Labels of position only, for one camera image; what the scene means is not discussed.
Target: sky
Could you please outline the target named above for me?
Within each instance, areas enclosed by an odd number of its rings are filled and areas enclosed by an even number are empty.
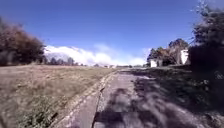
[[[48,53],[62,52],[80,63],[142,64],[151,48],[177,38],[191,42],[197,5],[197,0],[0,0],[0,16],[22,24]]]

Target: blue sky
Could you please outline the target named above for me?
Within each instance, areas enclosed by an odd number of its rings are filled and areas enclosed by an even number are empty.
[[[177,38],[190,42],[193,24],[199,19],[191,11],[197,3],[197,0],[0,0],[0,15],[22,24],[46,45],[74,46],[92,52],[102,45],[126,56],[142,56],[145,49],[165,47]],[[220,3],[224,4],[222,0],[216,1],[217,5]]]

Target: grass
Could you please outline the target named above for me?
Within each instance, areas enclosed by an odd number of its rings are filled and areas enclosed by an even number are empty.
[[[49,127],[63,115],[72,98],[113,71],[69,66],[1,67],[0,126]]]

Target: cloud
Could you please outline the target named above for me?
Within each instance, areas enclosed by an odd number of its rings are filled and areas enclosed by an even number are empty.
[[[72,57],[75,62],[87,65],[142,65],[146,62],[144,55],[132,56],[105,44],[96,44],[94,48],[94,50],[90,51],[77,47],[46,46],[45,55],[48,59],[56,57],[57,59],[66,60],[68,57]]]

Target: house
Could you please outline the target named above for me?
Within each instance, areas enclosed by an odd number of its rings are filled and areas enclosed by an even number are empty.
[[[187,49],[180,51],[181,64],[186,64],[187,63],[188,55],[189,55],[189,53],[188,53]]]
[[[159,67],[162,66],[163,61],[160,59],[150,59],[150,67]]]

